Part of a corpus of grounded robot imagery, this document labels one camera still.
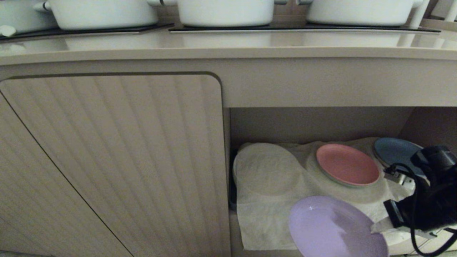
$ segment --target paper towel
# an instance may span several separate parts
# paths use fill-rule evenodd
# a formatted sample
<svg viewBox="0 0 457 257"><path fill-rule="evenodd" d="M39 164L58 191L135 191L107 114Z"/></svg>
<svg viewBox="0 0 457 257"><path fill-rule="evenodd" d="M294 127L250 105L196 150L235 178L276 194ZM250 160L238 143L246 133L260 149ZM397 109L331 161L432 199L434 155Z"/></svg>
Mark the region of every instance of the paper towel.
<svg viewBox="0 0 457 257"><path fill-rule="evenodd" d="M377 138L348 142L330 142L354 147L378 162L372 147ZM320 168L316 151L324 142L306 145L266 144L245 145L234 163L237 185L237 215L245 250L294 250L288 229L290 208L300 199L325 195L346 201L378 222L388 214L383 202L399 201L412 190L380 178L375 184L353 188L339 184ZM388 245L400 243L409 234L384 233Z"/></svg>

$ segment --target beige cabinet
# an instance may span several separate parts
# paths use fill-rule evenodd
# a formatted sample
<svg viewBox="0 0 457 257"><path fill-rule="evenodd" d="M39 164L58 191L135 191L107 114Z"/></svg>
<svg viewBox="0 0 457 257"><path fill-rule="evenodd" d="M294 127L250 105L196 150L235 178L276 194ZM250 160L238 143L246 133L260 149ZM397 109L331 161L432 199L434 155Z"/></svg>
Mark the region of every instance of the beige cabinet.
<svg viewBox="0 0 457 257"><path fill-rule="evenodd" d="M215 78L34 78L6 80L0 89L134 256L230 256Z"/></svg>
<svg viewBox="0 0 457 257"><path fill-rule="evenodd" d="M130 256L0 96L0 250Z"/></svg>

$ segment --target purple plate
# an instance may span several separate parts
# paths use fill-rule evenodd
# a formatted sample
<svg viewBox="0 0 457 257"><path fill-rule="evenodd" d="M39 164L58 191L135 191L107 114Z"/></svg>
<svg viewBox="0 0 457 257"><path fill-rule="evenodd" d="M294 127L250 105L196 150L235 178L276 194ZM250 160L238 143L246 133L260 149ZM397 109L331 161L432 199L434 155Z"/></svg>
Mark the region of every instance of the purple plate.
<svg viewBox="0 0 457 257"><path fill-rule="evenodd" d="M373 222L354 206L311 196L291 209L289 230L305 257L388 257L384 237L371 234Z"/></svg>

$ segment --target plate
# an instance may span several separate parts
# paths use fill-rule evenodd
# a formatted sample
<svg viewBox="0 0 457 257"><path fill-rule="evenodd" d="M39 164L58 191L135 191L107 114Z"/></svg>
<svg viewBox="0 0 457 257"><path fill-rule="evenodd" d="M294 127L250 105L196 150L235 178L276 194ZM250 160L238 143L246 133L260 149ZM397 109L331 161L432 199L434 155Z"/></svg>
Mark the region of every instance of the plate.
<svg viewBox="0 0 457 257"><path fill-rule="evenodd" d="M331 178L345 185L369 186L380 177L372 158L347 145L323 145L317 150L316 157Z"/></svg>
<svg viewBox="0 0 457 257"><path fill-rule="evenodd" d="M236 156L233 173L237 187L263 196L281 196L293 190L302 166L286 149L273 144L256 143Z"/></svg>
<svg viewBox="0 0 457 257"><path fill-rule="evenodd" d="M357 208L326 196L300 200L289 215L292 239L305 257L388 257L384 237L370 232L372 224Z"/></svg>
<svg viewBox="0 0 457 257"><path fill-rule="evenodd" d="M410 167L416 175L425 177L423 171L411 162L411 157L421 149L421 146L397 138L379 138L374 143L375 155L385 166L396 162L403 163Z"/></svg>

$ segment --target induction cooktop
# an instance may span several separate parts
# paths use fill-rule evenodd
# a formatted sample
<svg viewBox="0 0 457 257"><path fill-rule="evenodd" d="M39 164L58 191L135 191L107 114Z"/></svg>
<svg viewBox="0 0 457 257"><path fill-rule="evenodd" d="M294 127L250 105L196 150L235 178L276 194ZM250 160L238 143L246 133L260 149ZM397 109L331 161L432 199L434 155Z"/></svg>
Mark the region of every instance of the induction cooktop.
<svg viewBox="0 0 457 257"><path fill-rule="evenodd" d="M266 26L253 27L188 27L178 25L170 28L171 33L190 32L275 32L275 31L404 31L404 32L430 32L439 33L440 30L428 28L400 27L364 27L364 26L341 26L321 25L306 22L273 22Z"/></svg>
<svg viewBox="0 0 457 257"><path fill-rule="evenodd" d="M42 39L58 36L79 36L79 35L105 35L105 34L138 34L154 29L164 28L173 26L174 23L158 23L151 26L142 27L129 27L129 28L114 28L114 29L91 29L91 30L61 30L61 29L50 29L38 32L30 32L17 34L12 37L0 36L0 42L15 41L17 39Z"/></svg>

